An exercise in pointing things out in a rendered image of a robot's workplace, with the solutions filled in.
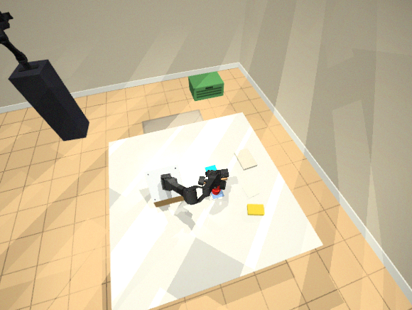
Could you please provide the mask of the red cup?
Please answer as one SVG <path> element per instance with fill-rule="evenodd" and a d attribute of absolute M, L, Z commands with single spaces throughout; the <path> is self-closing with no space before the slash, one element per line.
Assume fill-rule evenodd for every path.
<path fill-rule="evenodd" d="M 221 189 L 219 189 L 219 191 L 218 191 L 218 189 L 219 189 L 219 186 L 218 186 L 217 188 L 215 188 L 215 189 L 212 189 L 212 193 L 213 193 L 214 195 L 218 195 L 219 192 L 221 191 Z"/>

